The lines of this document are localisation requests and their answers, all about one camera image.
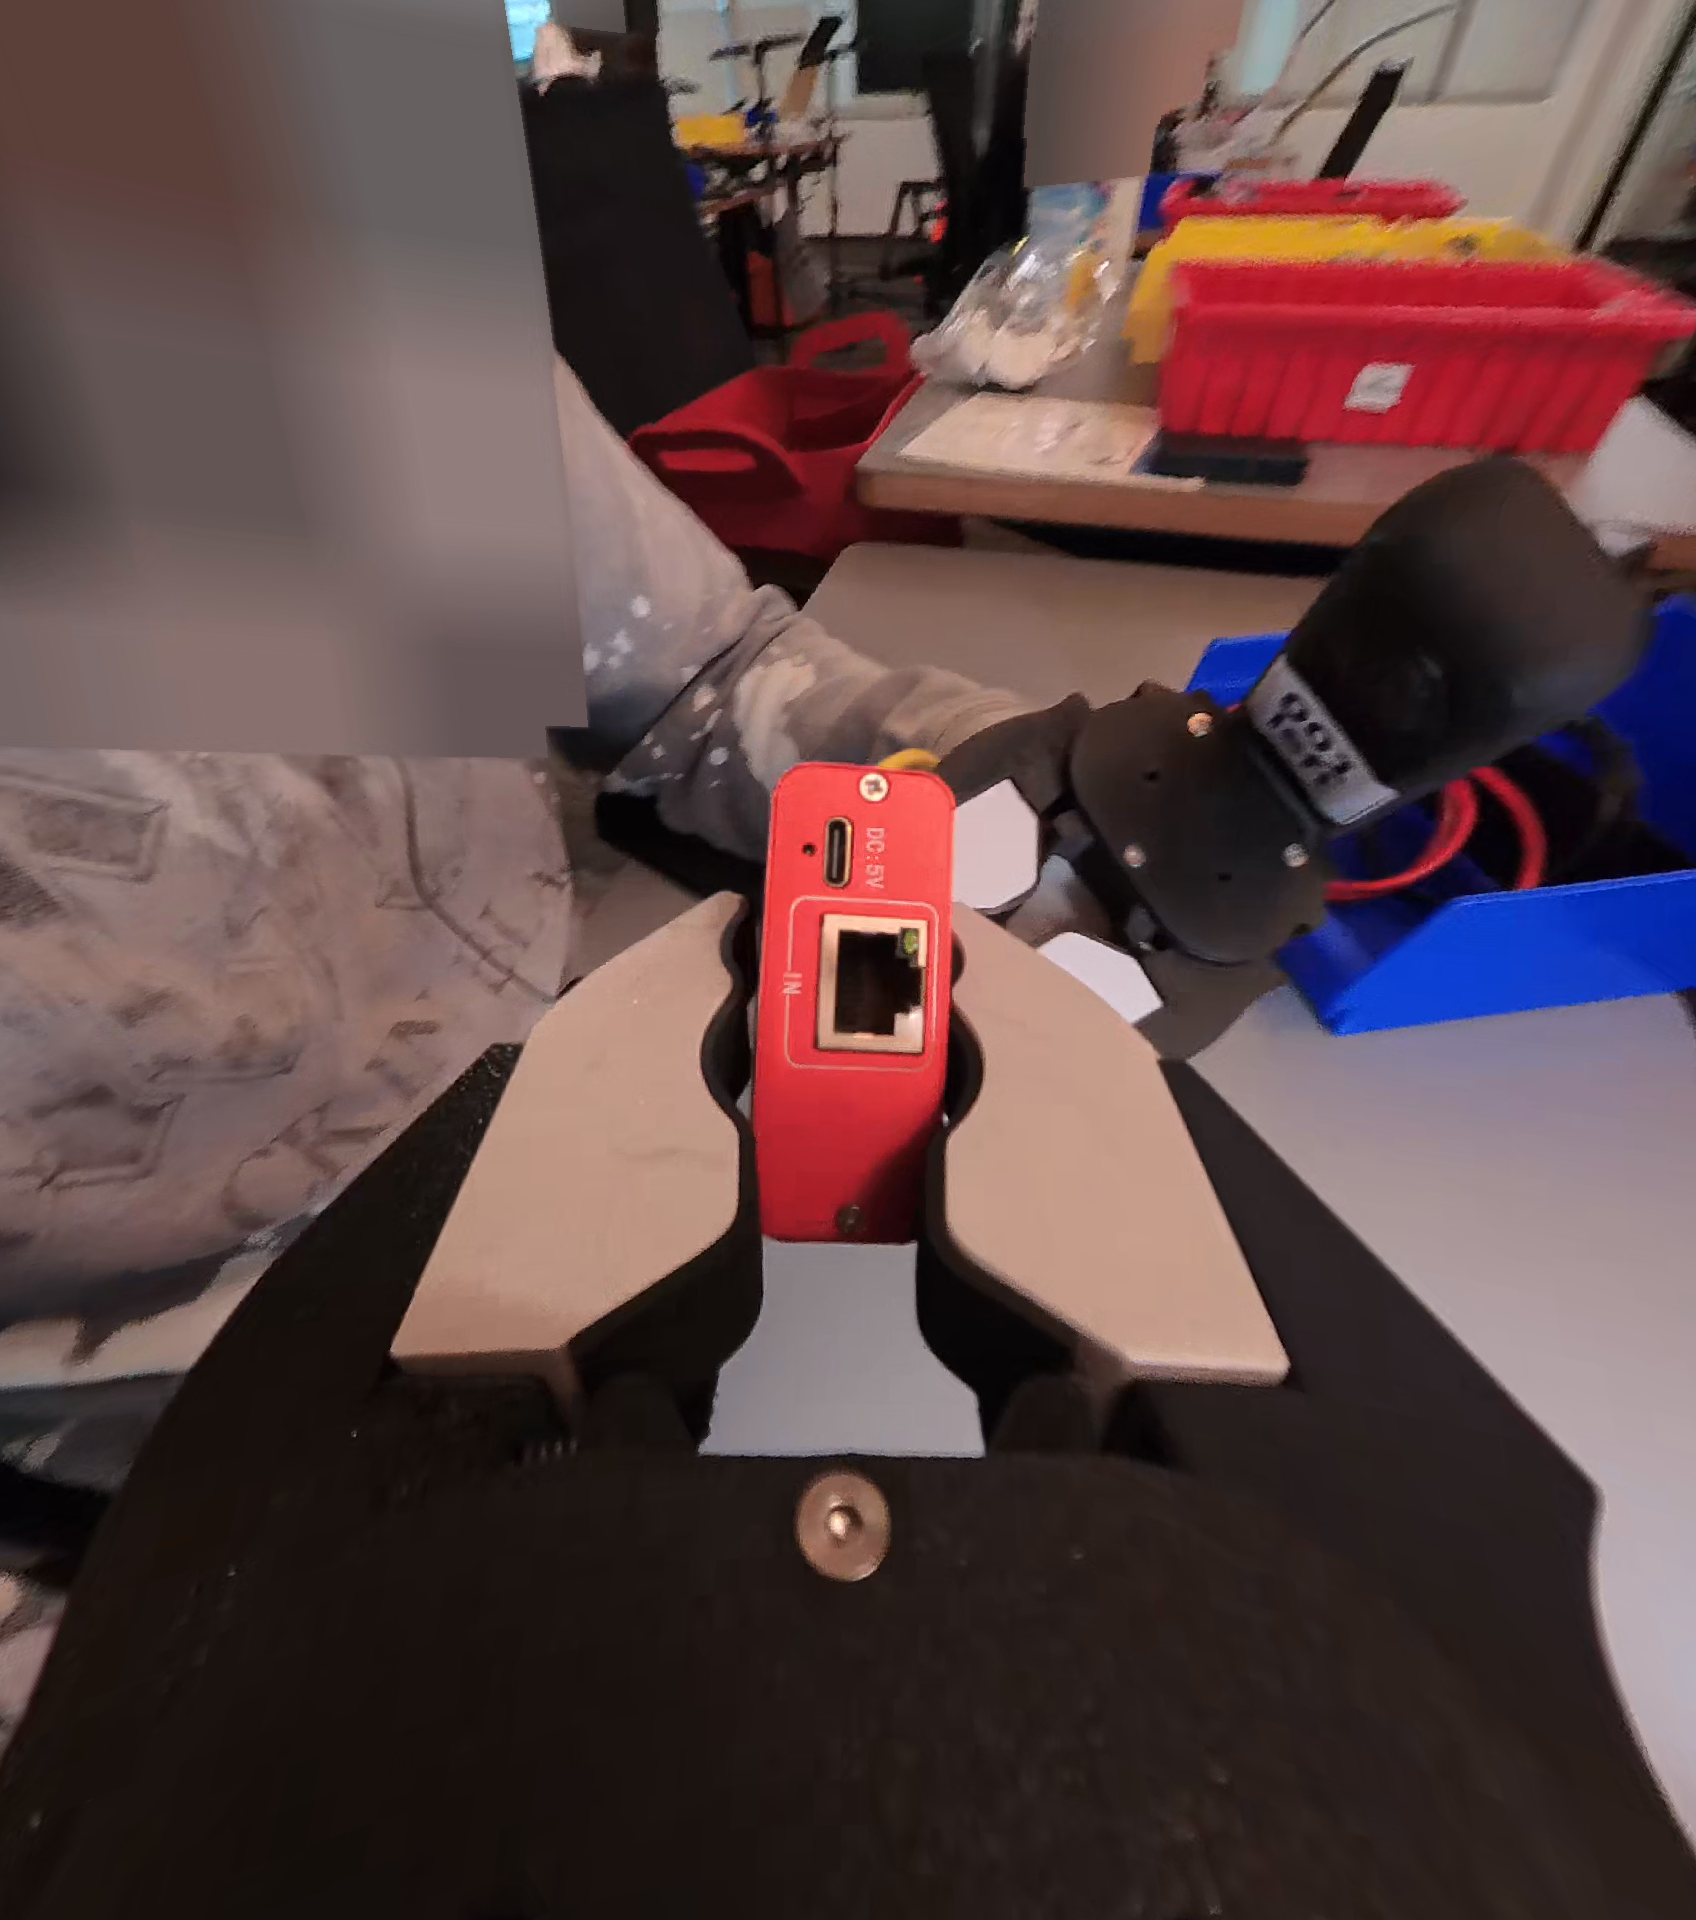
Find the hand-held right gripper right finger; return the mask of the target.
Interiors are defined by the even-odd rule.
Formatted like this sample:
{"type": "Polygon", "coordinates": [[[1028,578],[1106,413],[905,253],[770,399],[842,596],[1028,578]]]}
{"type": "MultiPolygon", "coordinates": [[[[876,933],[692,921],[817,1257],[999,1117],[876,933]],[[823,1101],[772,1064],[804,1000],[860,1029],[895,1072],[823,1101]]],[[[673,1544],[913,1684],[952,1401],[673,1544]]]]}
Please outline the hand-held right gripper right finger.
{"type": "Polygon", "coordinates": [[[971,1388],[1276,1387],[1291,1356],[1154,1047],[958,906],[948,1117],[929,1149],[916,1319],[971,1388]]]}

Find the black fabric panel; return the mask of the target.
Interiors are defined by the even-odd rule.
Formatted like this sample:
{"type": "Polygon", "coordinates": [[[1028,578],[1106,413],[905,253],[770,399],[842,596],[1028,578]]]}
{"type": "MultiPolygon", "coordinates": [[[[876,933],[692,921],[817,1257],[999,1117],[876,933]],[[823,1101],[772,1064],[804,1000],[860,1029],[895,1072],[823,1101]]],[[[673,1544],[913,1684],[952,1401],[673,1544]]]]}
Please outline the black fabric panel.
{"type": "Polygon", "coordinates": [[[621,439],[751,372],[653,78],[518,81],[554,347],[621,439]]]}

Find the small red plastic bin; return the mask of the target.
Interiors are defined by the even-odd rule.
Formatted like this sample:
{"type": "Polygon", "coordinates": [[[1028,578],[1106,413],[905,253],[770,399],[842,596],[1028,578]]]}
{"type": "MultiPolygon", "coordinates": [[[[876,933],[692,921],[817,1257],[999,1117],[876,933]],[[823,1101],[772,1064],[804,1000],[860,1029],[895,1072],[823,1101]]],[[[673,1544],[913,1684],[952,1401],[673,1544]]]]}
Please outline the small red plastic bin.
{"type": "Polygon", "coordinates": [[[1381,224],[1444,220],[1464,197],[1431,181],[1274,179],[1267,175],[1197,175],[1169,179],[1145,217],[1161,234],[1187,220],[1371,220],[1381,224]]]}

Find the clear plastic bag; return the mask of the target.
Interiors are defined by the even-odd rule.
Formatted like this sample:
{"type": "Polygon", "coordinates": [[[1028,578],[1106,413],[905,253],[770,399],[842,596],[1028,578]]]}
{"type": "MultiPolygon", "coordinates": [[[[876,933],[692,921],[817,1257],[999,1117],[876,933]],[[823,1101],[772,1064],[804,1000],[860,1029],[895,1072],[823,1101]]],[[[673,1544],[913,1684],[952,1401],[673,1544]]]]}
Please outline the clear plastic bag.
{"type": "Polygon", "coordinates": [[[991,253],[948,312],[909,347],[914,377],[1027,395],[1110,335],[1131,253],[1098,230],[1031,230],[991,253]]]}

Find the yellow plastic bin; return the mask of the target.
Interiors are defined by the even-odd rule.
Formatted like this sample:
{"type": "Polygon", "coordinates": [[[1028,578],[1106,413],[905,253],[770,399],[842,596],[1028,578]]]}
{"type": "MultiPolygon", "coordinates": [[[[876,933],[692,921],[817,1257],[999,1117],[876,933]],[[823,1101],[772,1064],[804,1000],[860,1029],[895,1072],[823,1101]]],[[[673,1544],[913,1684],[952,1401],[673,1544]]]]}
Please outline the yellow plastic bin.
{"type": "Polygon", "coordinates": [[[1173,336],[1173,279],[1190,262],[1546,262],[1566,249],[1506,219],[1384,220],[1371,214],[1183,219],[1143,257],[1121,338],[1139,368],[1157,366],[1173,336]]]}

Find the red tote bag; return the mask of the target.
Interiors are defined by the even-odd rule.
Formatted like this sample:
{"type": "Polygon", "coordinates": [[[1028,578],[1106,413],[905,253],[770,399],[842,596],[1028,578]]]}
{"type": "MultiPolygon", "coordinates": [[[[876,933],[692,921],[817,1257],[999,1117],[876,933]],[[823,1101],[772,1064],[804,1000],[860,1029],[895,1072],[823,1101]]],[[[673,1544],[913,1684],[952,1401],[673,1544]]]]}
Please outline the red tote bag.
{"type": "Polygon", "coordinates": [[[730,378],[630,437],[633,453],[740,557],[832,566],[859,545],[956,549],[956,516],[869,506],[857,471],[925,378],[876,310],[815,325],[787,365],[730,378]]]}

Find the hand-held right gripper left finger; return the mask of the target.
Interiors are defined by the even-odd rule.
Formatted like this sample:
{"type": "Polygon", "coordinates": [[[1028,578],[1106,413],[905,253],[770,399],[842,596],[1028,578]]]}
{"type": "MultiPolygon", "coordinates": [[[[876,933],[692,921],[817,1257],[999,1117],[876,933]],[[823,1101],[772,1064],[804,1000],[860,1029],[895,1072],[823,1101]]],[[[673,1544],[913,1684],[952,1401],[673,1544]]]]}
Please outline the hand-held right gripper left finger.
{"type": "Polygon", "coordinates": [[[684,908],[530,1033],[390,1341],[404,1373],[578,1378],[594,1336],[737,1223],[740,1128],[702,1047],[743,910],[684,908]]]}

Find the blue plastic bin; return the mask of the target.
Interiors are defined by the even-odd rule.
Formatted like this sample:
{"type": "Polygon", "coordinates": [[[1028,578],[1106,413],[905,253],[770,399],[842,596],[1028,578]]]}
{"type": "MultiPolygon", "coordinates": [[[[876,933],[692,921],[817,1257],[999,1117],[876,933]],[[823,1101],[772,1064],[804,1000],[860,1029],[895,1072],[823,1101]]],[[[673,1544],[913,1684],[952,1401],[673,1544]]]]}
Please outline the blue plastic bin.
{"type": "Polygon", "coordinates": [[[1541,827],[1488,794],[1469,844],[1402,893],[1329,906],[1276,962],[1336,1037],[1696,991],[1696,598],[1655,612],[1639,672],[1500,764],[1541,827]]]}

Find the red ethernet adapter box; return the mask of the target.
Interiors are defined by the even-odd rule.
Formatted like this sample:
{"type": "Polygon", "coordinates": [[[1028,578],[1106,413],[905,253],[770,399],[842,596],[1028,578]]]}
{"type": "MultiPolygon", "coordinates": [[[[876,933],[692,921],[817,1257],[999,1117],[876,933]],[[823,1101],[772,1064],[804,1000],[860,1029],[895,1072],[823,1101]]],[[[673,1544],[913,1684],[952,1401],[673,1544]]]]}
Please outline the red ethernet adapter box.
{"type": "Polygon", "coordinates": [[[914,1239],[948,1079],[955,828],[934,772],[803,762],[772,791],[752,1077],[772,1240],[914,1239]]]}

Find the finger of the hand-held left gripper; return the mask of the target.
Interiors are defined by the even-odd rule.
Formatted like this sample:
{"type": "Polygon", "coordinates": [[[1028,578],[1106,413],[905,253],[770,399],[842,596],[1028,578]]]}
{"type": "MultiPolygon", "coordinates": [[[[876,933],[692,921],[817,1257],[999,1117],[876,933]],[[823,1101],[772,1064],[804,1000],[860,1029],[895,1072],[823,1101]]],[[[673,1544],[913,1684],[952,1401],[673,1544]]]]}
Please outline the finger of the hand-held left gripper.
{"type": "Polygon", "coordinates": [[[1042,865],[1042,821],[1013,781],[994,781],[956,804],[956,906],[983,916],[1010,916],[1034,894],[1042,865]]]}
{"type": "Polygon", "coordinates": [[[1041,955],[1098,996],[1127,1025],[1145,1025],[1165,1011],[1165,998],[1145,966],[1125,949],[1089,933],[1056,933],[1041,955]]]}

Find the wooden table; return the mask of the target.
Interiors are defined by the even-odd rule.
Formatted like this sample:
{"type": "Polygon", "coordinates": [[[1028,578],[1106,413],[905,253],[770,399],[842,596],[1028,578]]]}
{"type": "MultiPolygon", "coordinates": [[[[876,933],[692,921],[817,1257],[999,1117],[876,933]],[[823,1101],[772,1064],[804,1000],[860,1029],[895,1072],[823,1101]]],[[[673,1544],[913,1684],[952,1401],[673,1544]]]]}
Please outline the wooden table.
{"type": "MultiPolygon", "coordinates": [[[[960,401],[916,389],[857,469],[873,511],[1052,524],[1235,545],[1346,550],[1401,496],[1464,466],[1452,449],[1317,445],[1292,489],[1203,486],[1166,479],[997,472],[916,458],[913,445],[960,401]]],[[[1696,437],[1655,405],[1627,402],[1599,449],[1530,456],[1583,522],[1646,542],[1656,572],[1696,575],[1696,437]]]]}

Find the person's patterned grey shirt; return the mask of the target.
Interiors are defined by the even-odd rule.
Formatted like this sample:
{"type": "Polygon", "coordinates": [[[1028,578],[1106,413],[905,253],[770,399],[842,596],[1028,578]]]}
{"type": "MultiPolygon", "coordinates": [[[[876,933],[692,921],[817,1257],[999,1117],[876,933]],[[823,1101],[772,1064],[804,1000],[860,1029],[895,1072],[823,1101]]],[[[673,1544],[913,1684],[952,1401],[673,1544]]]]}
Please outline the person's patterned grey shirt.
{"type": "Polygon", "coordinates": [[[545,761],[0,748],[0,1752],[272,1259],[562,984],[545,761]]]}

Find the large red plastic bin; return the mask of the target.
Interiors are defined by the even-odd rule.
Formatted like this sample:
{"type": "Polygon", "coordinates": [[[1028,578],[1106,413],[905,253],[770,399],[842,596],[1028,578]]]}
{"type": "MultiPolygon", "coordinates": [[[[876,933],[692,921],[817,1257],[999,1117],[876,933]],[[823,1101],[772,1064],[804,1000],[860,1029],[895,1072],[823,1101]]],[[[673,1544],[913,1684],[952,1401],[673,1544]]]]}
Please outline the large red plastic bin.
{"type": "Polygon", "coordinates": [[[1696,301],[1609,261],[1195,261],[1173,277],[1173,437],[1581,456],[1696,301]]]}

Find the person's left forearm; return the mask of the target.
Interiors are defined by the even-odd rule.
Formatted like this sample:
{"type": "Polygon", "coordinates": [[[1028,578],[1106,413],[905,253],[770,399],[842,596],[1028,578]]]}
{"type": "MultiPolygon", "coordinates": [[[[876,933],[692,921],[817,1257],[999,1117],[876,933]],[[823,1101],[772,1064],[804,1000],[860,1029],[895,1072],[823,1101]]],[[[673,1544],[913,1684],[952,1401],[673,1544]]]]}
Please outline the person's left forearm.
{"type": "Polygon", "coordinates": [[[663,827],[761,859],[770,797],[807,761],[879,764],[1020,730],[1036,706],[938,666],[886,666],[740,558],[612,431],[564,359],[554,402],[586,721],[550,741],[663,827]]]}

